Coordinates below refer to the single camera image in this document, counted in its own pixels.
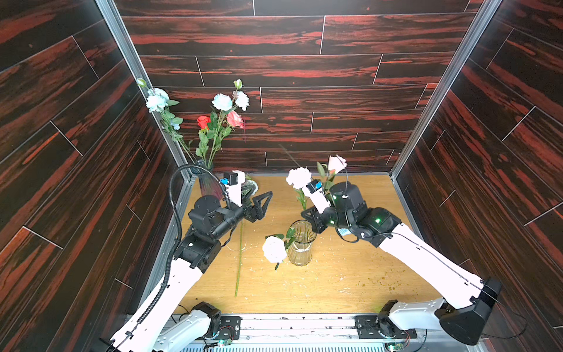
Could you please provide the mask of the blue white flower spray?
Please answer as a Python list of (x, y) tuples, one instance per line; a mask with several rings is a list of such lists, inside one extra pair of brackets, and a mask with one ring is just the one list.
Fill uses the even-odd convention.
[(240, 287), (240, 276), (243, 265), (243, 251), (246, 245), (243, 246), (243, 233), (244, 233), (244, 221), (240, 223), (240, 236), (239, 236), (239, 251), (238, 251), (238, 269), (235, 281), (235, 293), (234, 297), (238, 296), (238, 291)]

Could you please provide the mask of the clear glass vase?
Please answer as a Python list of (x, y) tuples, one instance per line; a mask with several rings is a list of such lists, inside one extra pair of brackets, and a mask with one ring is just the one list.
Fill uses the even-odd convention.
[(312, 225), (305, 220), (298, 220), (291, 224), (288, 232), (290, 244), (287, 255), (292, 264), (305, 266), (312, 260), (312, 245), (317, 237)]

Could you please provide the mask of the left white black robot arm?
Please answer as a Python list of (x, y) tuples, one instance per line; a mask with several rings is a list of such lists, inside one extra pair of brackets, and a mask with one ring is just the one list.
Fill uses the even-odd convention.
[(189, 212), (189, 231), (170, 252), (159, 286), (110, 338), (108, 351), (181, 351), (199, 338), (215, 337), (221, 312), (205, 302), (196, 305), (187, 318), (173, 327), (167, 329), (165, 325), (221, 251), (221, 237), (243, 219), (263, 219), (272, 196), (272, 192), (256, 197), (246, 195), (241, 205), (226, 207), (221, 206), (217, 197), (199, 198)]

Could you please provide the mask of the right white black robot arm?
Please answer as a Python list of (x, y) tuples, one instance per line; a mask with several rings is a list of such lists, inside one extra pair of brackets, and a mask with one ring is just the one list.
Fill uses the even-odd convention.
[(302, 190), (313, 206), (301, 215), (314, 232), (328, 227), (337, 233), (349, 232), (399, 259), (442, 295), (428, 302), (388, 301), (375, 322), (381, 335), (395, 338), (408, 330), (426, 329), (444, 331), (468, 346), (479, 342), (501, 292), (500, 281), (483, 280), (466, 271), (387, 209), (368, 207), (359, 188), (348, 181), (332, 186), (329, 195), (319, 180)]

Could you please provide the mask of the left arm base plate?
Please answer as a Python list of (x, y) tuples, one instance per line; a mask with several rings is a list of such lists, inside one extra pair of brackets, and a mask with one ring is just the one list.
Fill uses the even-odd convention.
[(218, 321), (218, 328), (213, 340), (238, 340), (240, 338), (242, 317), (237, 315), (222, 315)]

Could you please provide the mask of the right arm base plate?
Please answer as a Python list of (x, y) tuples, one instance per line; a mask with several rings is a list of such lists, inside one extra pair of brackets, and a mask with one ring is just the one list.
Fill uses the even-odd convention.
[(401, 330), (388, 317), (377, 315), (357, 315), (355, 328), (360, 339), (403, 339), (416, 338), (415, 329)]

